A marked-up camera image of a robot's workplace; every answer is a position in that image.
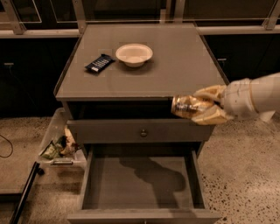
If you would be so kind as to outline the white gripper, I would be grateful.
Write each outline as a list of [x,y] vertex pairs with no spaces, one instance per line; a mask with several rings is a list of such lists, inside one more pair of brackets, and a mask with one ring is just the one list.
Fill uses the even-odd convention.
[[218,105],[194,112],[191,120],[198,125],[217,125],[230,120],[257,116],[251,96],[250,79],[236,80],[229,85],[214,85],[197,90],[193,97],[202,101],[220,102]]

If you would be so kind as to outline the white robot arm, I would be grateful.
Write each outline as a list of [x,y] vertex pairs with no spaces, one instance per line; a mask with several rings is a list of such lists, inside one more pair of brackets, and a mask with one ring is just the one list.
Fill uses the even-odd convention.
[[193,94],[218,102],[192,120],[199,125],[215,125],[230,120],[261,118],[267,122],[280,110],[280,73],[257,79],[235,80],[226,85],[202,88]]

